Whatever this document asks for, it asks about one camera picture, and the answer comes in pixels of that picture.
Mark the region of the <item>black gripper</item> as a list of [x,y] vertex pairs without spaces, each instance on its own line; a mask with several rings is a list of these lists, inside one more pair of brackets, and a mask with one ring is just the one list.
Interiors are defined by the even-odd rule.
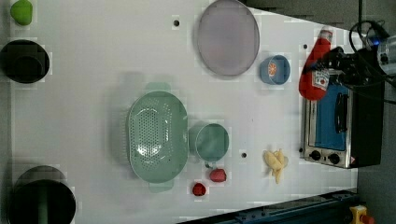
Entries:
[[331,49],[317,60],[317,69],[340,71],[336,80],[355,88],[374,86],[385,81],[376,49],[359,49],[354,53],[345,53],[341,47]]

